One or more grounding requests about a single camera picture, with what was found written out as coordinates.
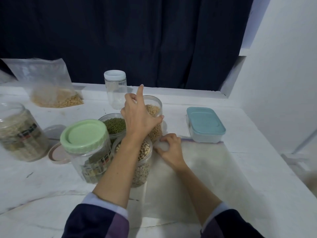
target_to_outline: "countertop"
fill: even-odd
[[[145,89],[159,96],[167,132],[189,136],[186,109],[212,108],[227,129],[222,140],[250,185],[261,194],[273,219],[272,237],[315,237],[317,199],[297,178],[251,119],[224,97]],[[83,92],[85,104],[69,108],[39,108],[20,89],[0,88],[0,102],[17,101],[26,106],[42,129],[70,125],[83,119],[98,119],[113,110],[101,90]],[[56,165],[47,157],[26,163],[14,160],[0,148],[0,230],[3,237],[61,237],[72,209],[94,185],[80,179],[73,166]],[[142,217],[139,207],[145,186],[131,189],[129,200],[130,237],[199,237],[198,224]]]

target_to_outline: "green lid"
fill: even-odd
[[[86,119],[68,126],[61,133],[61,144],[69,153],[84,154],[101,146],[108,136],[103,122]]]

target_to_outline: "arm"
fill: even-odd
[[[147,112],[143,85],[138,88],[136,95],[126,94],[125,99],[121,114],[125,119],[126,136],[93,192],[68,217],[62,238],[128,236],[126,207],[140,147],[145,137],[164,117],[154,118]]]
[[[236,210],[229,209],[195,176],[183,159],[181,139],[176,134],[167,134],[161,138],[161,141],[169,143],[169,150],[166,152],[160,148],[155,150],[185,185],[203,227],[201,238],[263,238]]]

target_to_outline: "dark blue curtain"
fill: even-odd
[[[0,0],[0,58],[63,58],[73,82],[218,90],[253,0]]]

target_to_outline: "clear plastic jar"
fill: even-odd
[[[18,160],[32,162],[46,156],[49,140],[20,103],[0,104],[0,144]]]
[[[104,77],[109,104],[114,109],[122,109],[125,103],[124,95],[128,92],[125,72],[109,70],[105,71]]]
[[[94,119],[76,122],[62,132],[61,144],[79,176],[87,183],[98,183],[111,162],[110,137],[104,123]]]
[[[163,105],[161,100],[157,97],[151,95],[144,95],[143,96],[144,103],[146,109],[153,117],[158,117],[163,114]],[[152,131],[149,133],[149,137],[152,143],[155,143],[162,136],[162,123],[158,124]]]
[[[116,147],[121,144],[122,139],[125,137],[125,135],[120,136],[117,138],[117,140],[114,142],[112,146],[112,155],[114,156],[116,154]],[[135,167],[135,172],[132,180],[132,187],[139,187],[146,183],[147,177],[149,175],[150,169],[151,169],[151,157],[153,152],[153,144],[149,137],[146,137],[144,142],[148,143],[150,149],[149,153],[143,157],[141,160],[139,160]]]
[[[123,119],[124,121],[124,118],[123,116],[120,114],[120,113],[113,113],[113,114],[107,114],[107,115],[104,115],[102,116],[100,119],[101,122],[103,122],[105,124],[105,121],[107,120],[110,120],[110,119],[114,119],[114,118],[121,118]],[[123,135],[126,131],[126,129],[122,130],[121,132],[118,132],[118,133],[115,133],[115,134],[111,134],[109,132],[109,128],[107,127],[107,130],[108,130],[108,133],[109,133],[109,136],[110,136],[110,142],[111,142],[111,145],[115,142],[115,140],[120,137],[121,135]]]

